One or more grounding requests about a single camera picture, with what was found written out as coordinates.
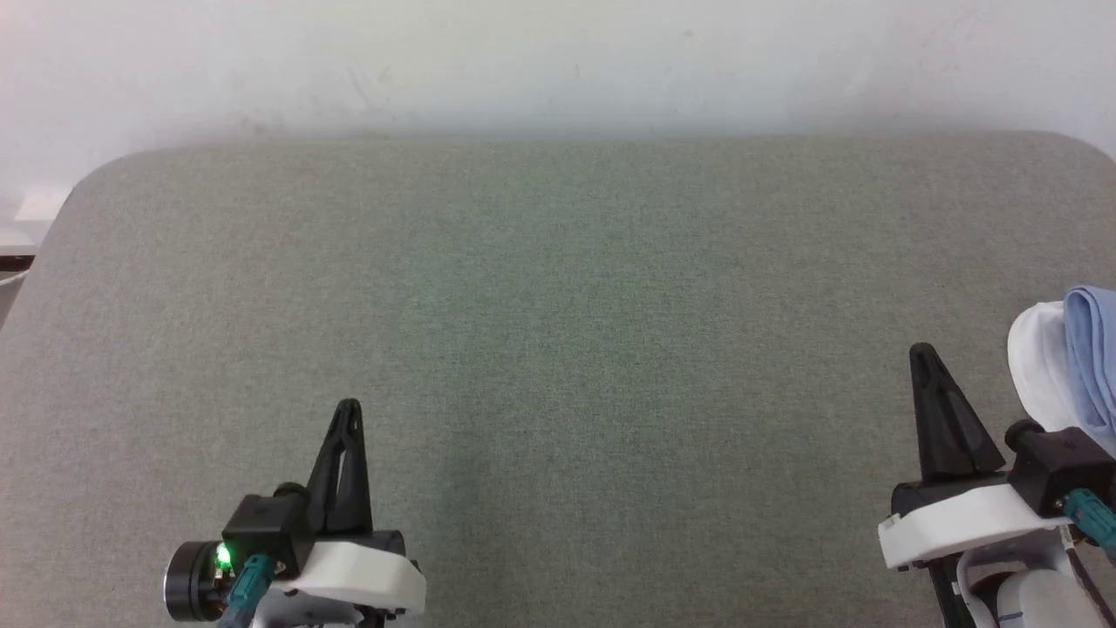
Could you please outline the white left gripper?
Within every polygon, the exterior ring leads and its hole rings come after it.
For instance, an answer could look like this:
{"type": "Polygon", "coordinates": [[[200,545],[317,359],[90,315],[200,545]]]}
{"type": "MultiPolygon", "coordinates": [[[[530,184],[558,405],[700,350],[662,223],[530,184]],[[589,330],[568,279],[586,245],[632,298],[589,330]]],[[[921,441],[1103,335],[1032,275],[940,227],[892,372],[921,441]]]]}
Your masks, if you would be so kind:
{"type": "MultiPolygon", "coordinates": [[[[343,399],[331,414],[310,480],[318,534],[371,532],[371,487],[363,410],[343,399]]],[[[271,584],[254,627],[383,627],[426,611],[427,582],[400,531],[314,545],[302,574],[271,584]]]]}

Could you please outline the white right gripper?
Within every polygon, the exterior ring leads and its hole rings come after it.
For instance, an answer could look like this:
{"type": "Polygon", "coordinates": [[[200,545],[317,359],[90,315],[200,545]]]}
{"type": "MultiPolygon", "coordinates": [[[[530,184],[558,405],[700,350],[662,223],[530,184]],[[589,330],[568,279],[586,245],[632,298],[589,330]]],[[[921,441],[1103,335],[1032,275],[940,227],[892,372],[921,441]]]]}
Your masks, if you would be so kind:
{"type": "Polygon", "coordinates": [[[882,561],[899,570],[956,554],[969,567],[1018,561],[1071,573],[1067,518],[1041,516],[1006,479],[984,479],[1007,461],[977,410],[933,345],[915,342],[908,356],[921,477],[944,484],[892,489],[882,561]]]}

